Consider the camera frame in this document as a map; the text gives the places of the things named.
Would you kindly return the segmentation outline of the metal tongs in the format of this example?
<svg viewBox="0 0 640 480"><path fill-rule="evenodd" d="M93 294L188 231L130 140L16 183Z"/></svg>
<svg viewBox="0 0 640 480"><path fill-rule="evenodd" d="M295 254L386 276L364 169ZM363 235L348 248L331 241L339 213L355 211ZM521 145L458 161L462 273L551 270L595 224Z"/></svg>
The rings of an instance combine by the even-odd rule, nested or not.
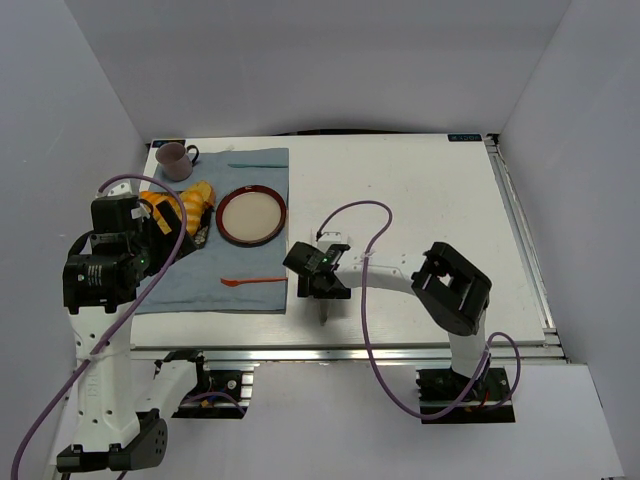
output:
<svg viewBox="0 0 640 480"><path fill-rule="evenodd" d="M316 242L316 246L323 253L326 253L330 246L330 235L328 232L323 233ZM324 326L328 319L329 312L329 301L326 299L318 299L318 313L319 313L319 322L321 326Z"/></svg>

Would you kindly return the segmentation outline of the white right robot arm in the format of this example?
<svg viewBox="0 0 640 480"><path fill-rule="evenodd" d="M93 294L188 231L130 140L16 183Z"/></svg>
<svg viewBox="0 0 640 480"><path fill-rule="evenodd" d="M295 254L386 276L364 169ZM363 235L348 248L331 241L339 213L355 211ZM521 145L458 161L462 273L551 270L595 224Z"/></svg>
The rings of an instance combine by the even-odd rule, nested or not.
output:
<svg viewBox="0 0 640 480"><path fill-rule="evenodd" d="M346 301L354 289L370 288L415 296L429 316L447 332L451 370L472 378L485 350L485 317L492 282L444 242L424 254L357 253L326 235L319 246L295 243L283 265L298 277L297 296L320 303L320 321L333 301Z"/></svg>

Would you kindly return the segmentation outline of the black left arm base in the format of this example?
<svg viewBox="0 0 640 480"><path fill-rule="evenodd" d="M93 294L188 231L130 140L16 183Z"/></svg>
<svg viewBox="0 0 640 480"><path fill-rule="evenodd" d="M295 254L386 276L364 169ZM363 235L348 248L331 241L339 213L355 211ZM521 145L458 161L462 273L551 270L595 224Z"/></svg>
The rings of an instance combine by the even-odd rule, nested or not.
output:
<svg viewBox="0 0 640 480"><path fill-rule="evenodd" d="M242 419L248 410L248 396L242 393L245 372L238 369L211 369L202 351L181 349L155 360L154 378L186 361L195 368L196 385L186 394L177 411L179 419Z"/></svg>

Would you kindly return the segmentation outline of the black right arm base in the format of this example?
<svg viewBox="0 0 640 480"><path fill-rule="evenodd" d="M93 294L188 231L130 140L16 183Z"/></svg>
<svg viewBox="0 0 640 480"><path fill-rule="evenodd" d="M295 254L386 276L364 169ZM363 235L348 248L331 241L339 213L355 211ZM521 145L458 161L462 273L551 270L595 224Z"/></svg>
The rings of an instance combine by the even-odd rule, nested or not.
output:
<svg viewBox="0 0 640 480"><path fill-rule="evenodd" d="M417 372L419 407L422 415L435 415L454 403L467 382L451 369L422 369ZM476 382L464 399L447 415L431 420L432 424L511 424L516 416L511 400L507 372L504 368L489 369Z"/></svg>

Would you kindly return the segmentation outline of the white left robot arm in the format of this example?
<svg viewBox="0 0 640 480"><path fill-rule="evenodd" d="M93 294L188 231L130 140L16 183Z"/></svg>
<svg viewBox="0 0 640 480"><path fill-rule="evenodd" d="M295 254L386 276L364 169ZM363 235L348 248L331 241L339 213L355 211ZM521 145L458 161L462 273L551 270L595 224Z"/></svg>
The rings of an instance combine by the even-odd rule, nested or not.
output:
<svg viewBox="0 0 640 480"><path fill-rule="evenodd" d="M131 319L169 267L196 249L179 194L168 189L152 205L118 176L100 187L91 217L91 230L69 249L62 274L78 362L71 380L78 423L56 458L64 475L159 466L168 419L207 385L201 352L178 350L157 362L141 396L133 388Z"/></svg>

